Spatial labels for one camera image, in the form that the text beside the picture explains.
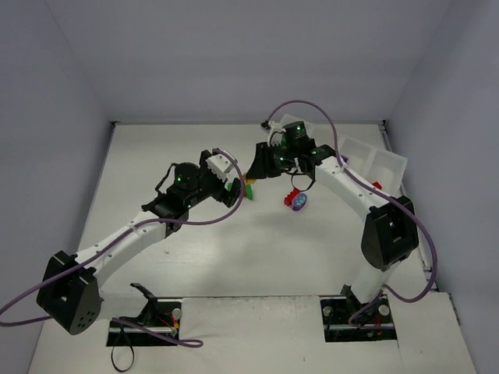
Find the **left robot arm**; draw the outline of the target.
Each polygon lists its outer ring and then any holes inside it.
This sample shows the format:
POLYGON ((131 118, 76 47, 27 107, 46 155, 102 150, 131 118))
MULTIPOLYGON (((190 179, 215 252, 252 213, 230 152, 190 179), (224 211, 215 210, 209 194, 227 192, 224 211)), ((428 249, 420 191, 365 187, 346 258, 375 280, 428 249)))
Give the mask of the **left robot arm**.
POLYGON ((88 249, 72 255, 60 251, 49 259, 37 304, 67 333, 80 334, 98 320, 106 302, 101 289, 117 270, 182 227, 195 225, 192 208, 213 199, 234 213, 242 202, 242 173, 227 151, 204 150, 198 164, 172 164, 167 172, 173 183, 158 189, 124 227, 88 249))

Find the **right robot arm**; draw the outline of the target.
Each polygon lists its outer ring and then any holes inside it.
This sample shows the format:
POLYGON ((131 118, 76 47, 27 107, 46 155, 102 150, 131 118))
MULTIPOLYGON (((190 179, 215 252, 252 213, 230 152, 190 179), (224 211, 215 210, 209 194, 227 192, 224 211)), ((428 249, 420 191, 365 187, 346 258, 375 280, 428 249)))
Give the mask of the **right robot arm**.
POLYGON ((264 122, 261 127, 267 132, 267 141, 256 145, 246 177, 276 178, 295 170, 335 193, 359 216, 365 264, 349 292, 360 304, 370 302, 395 267, 419 246, 416 223, 405 214, 414 212, 412 201, 406 196, 376 194, 354 182, 346 174, 347 167, 338 163, 337 151, 327 144, 318 146, 302 121, 283 126, 264 122))

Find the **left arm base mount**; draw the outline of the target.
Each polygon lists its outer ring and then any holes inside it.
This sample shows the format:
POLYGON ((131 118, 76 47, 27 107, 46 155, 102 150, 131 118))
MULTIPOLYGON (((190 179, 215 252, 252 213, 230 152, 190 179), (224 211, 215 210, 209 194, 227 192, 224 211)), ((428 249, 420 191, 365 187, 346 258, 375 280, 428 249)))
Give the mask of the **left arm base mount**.
MULTIPOLYGON (((180 299, 159 299, 155 306, 146 305, 137 316, 123 316, 131 323, 147 328, 163 337, 179 339, 182 317, 182 301, 180 299)), ((144 333, 142 330, 111 321, 108 326, 107 347, 167 347, 177 343, 164 341, 144 333)))

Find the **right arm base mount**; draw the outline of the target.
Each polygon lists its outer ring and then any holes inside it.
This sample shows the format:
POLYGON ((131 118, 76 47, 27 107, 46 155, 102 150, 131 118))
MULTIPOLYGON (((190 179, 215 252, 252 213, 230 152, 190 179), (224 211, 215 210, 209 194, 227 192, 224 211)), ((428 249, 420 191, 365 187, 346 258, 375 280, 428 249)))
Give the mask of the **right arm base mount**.
POLYGON ((320 298, 326 343, 396 341, 398 339, 386 295, 369 308, 345 296, 320 298))

